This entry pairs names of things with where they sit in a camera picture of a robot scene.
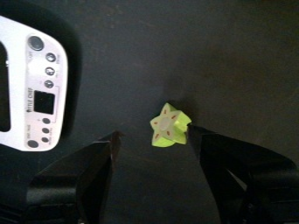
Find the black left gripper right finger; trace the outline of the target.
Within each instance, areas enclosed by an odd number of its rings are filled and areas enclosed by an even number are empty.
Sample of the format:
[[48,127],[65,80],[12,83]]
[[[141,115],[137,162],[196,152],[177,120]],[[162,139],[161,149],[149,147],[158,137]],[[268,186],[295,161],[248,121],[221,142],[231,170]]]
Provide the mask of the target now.
[[188,126],[220,224],[299,224],[299,167],[272,150]]

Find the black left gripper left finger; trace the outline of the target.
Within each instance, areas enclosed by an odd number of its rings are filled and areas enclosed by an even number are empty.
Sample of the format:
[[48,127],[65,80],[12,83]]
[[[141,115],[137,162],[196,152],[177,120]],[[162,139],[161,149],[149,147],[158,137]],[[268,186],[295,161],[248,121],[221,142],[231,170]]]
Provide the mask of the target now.
[[101,224],[121,133],[114,131],[32,178],[22,224]]

